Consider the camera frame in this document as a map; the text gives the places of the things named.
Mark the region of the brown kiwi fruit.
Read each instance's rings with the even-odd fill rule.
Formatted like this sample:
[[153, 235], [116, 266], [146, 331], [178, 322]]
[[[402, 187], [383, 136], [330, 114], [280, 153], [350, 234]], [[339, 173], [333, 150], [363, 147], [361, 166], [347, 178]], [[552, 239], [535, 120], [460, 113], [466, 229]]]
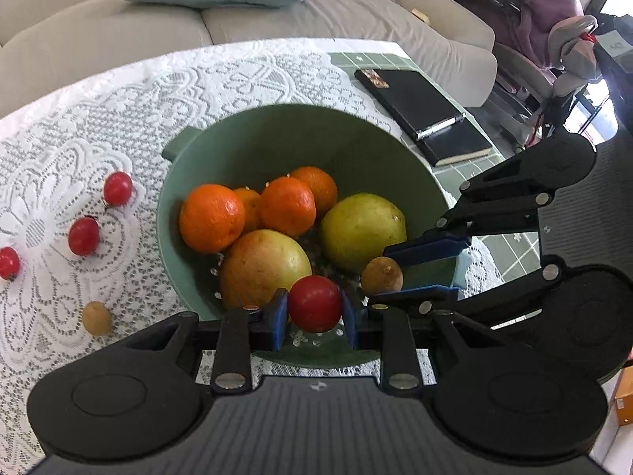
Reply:
[[399, 292], [404, 287], [404, 274], [394, 260], [379, 256], [365, 267], [360, 287], [368, 296]]

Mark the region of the green-yellow pear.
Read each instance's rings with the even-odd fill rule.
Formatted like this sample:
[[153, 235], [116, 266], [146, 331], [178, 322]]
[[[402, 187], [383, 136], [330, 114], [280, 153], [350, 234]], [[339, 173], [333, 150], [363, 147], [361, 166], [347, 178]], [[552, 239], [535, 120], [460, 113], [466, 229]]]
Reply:
[[320, 236], [324, 253], [334, 265], [360, 275], [386, 247], [407, 240], [406, 218], [386, 198], [357, 193], [326, 213]]

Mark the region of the red-yellow apple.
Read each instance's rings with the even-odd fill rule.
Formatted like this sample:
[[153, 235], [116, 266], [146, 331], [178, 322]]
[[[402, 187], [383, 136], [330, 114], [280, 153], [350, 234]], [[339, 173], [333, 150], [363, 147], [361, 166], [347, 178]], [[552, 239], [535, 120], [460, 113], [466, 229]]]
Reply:
[[293, 238], [274, 230], [255, 230], [229, 248], [219, 270], [226, 309], [266, 307], [277, 289], [292, 289], [312, 275], [309, 257]]

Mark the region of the red cherry tomato front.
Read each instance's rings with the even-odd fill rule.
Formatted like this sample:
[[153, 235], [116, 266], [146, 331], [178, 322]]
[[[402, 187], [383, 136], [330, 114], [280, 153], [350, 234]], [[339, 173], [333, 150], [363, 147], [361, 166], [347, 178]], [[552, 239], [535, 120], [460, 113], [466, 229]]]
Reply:
[[292, 322], [306, 333], [325, 333], [341, 318], [341, 290], [322, 275], [302, 278], [290, 290], [288, 310]]

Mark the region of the red cherry tomato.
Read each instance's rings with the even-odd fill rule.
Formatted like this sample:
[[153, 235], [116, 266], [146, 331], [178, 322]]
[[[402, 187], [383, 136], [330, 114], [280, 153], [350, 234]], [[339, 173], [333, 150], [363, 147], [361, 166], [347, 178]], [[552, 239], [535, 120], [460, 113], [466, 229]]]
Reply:
[[341, 290], [322, 275], [302, 278], [290, 290], [288, 310], [292, 322], [306, 333], [325, 333], [341, 318]]
[[11, 247], [0, 249], [0, 278], [14, 280], [21, 270], [21, 260], [16, 251]]
[[125, 206], [133, 191], [133, 181], [125, 172], [109, 175], [104, 183], [103, 198], [106, 204], [113, 207]]
[[100, 242], [100, 227], [94, 217], [77, 219], [69, 230], [68, 245], [72, 253], [88, 256], [95, 253]]

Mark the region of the large orange mandarin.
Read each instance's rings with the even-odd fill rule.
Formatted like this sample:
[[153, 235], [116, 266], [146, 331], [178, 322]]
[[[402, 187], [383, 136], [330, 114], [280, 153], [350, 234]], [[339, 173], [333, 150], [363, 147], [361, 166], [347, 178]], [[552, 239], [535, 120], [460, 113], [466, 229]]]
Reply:
[[189, 248], [216, 254], [241, 235], [246, 209], [237, 194], [220, 184], [202, 184], [192, 190], [180, 207], [178, 226]]

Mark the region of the orange mandarin back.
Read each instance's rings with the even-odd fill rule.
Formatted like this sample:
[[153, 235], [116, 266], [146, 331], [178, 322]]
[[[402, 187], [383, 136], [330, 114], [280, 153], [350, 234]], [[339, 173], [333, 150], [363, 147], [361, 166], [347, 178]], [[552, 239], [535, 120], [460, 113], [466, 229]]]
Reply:
[[296, 238], [315, 224], [315, 198], [306, 183], [279, 177], [261, 195], [260, 216], [265, 228]]

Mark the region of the orange mandarin small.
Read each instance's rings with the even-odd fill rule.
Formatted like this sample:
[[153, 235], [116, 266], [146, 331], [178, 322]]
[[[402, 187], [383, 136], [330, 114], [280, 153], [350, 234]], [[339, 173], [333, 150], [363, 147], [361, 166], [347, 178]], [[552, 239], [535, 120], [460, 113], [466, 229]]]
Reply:
[[261, 227], [260, 200], [261, 195], [250, 188], [238, 188], [234, 190], [244, 205], [244, 229], [248, 234]]

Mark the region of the brown kiwi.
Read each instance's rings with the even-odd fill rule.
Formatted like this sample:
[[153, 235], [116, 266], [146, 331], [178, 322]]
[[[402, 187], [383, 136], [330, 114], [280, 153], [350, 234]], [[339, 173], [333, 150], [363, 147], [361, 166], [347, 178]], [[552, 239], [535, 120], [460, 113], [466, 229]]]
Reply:
[[110, 311], [100, 301], [90, 301], [81, 312], [81, 322], [93, 337], [106, 336], [113, 330]]

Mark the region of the green plastic colander bowl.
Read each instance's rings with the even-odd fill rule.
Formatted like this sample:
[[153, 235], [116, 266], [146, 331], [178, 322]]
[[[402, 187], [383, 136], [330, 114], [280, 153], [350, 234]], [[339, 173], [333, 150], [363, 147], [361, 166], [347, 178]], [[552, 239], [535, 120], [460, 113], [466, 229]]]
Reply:
[[279, 104], [163, 149], [159, 252], [201, 319], [261, 309], [277, 289], [357, 285], [384, 250], [422, 235], [447, 204], [419, 157], [368, 120]]

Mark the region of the black silver pen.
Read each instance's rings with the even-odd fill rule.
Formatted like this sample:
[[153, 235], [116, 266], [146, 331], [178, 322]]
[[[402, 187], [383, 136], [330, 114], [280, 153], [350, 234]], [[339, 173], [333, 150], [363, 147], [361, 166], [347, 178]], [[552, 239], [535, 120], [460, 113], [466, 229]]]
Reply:
[[414, 139], [416, 141], [421, 141], [422, 139], [426, 139], [426, 137], [429, 137], [436, 133], [440, 133], [446, 129], [450, 129], [454, 124], [459, 124], [463, 120], [464, 120], [463, 113], [450, 116], [449, 118], [443, 119], [433, 125], [430, 125], [424, 130], [417, 130], [415, 132]]

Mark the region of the black notebook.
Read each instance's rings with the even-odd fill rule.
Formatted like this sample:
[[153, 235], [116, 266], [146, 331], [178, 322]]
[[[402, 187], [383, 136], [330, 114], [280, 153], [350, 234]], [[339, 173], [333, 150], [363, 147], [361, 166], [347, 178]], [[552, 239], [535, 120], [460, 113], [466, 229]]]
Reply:
[[[356, 80], [385, 108], [433, 167], [486, 157], [490, 141], [427, 78], [411, 70], [358, 69]], [[421, 141], [417, 130], [463, 113], [464, 120]]]

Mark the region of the white lace tablecloth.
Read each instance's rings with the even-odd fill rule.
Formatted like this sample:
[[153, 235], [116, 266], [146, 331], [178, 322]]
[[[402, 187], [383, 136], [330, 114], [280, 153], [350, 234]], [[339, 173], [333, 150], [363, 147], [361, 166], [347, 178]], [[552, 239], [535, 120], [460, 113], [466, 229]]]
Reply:
[[[169, 168], [164, 146], [183, 127], [208, 127], [246, 108], [331, 107], [324, 98], [333, 83], [349, 78], [330, 54], [383, 53], [390, 44], [285, 39], [177, 51], [86, 78], [2, 120], [1, 242], [21, 260], [17, 277], [1, 286], [3, 473], [25, 473], [42, 458], [26, 415], [42, 375], [182, 309], [155, 233]], [[116, 172], [133, 181], [120, 207], [103, 198]], [[100, 227], [88, 256], [68, 245], [82, 217]], [[84, 328], [90, 301], [110, 311], [110, 334], [93, 337]]]

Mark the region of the red cherry tomato right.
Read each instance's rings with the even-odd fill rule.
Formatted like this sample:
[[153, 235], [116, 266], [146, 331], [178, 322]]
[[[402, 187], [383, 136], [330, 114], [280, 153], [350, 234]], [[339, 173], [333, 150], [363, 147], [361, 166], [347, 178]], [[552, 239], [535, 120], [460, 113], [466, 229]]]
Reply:
[[68, 245], [72, 253], [88, 256], [95, 253], [100, 242], [100, 227], [94, 217], [77, 219], [69, 230]]

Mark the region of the red cherry tomato middle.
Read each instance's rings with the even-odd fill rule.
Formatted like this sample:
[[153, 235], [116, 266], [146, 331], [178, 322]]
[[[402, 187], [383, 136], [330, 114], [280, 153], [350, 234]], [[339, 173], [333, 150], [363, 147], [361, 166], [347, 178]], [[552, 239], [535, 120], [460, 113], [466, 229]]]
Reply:
[[133, 191], [133, 181], [125, 172], [109, 175], [104, 183], [103, 198], [106, 204], [113, 207], [125, 206]]

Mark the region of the red cherry tomato far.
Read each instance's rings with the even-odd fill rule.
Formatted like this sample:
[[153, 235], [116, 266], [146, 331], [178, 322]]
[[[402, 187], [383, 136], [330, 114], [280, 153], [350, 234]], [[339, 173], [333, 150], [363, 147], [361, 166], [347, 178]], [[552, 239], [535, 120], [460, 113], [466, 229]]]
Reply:
[[16, 251], [11, 247], [0, 249], [0, 278], [14, 280], [21, 270], [21, 260]]

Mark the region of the beige sofa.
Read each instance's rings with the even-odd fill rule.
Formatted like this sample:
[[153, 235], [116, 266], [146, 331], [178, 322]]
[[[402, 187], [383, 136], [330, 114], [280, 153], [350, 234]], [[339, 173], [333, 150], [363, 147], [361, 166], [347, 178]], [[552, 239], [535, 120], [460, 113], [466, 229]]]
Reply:
[[303, 0], [281, 9], [1, 0], [1, 110], [122, 65], [203, 46], [280, 38], [389, 41], [461, 105], [493, 89], [495, 36], [453, 0]]

